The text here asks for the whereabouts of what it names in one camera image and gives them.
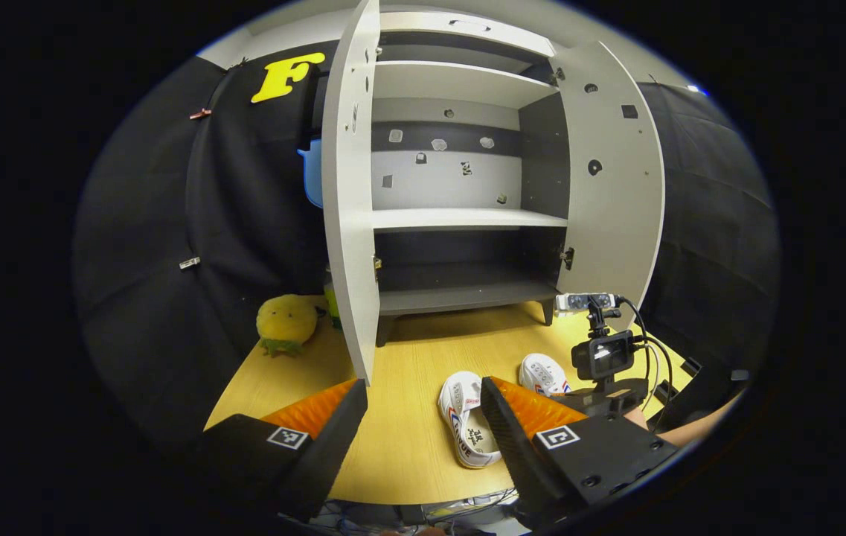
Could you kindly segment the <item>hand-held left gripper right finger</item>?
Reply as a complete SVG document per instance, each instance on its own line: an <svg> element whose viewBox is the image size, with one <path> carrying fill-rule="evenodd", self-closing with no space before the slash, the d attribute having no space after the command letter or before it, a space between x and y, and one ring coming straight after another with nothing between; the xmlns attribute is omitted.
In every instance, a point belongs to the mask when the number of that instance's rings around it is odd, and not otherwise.
<svg viewBox="0 0 846 536"><path fill-rule="evenodd" d="M519 496L517 519L531 530L614 508L678 453L624 416L586 416L498 377L481 380L481 410Z"/></svg>

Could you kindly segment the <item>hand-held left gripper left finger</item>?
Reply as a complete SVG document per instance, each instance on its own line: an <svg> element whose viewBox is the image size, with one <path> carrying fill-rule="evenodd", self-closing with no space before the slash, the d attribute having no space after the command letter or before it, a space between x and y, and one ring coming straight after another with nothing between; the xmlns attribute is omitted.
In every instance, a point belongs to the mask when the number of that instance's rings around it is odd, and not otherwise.
<svg viewBox="0 0 846 536"><path fill-rule="evenodd" d="M260 418L234 414L204 431L204 479L252 508L316 516L368 408L352 379Z"/></svg>

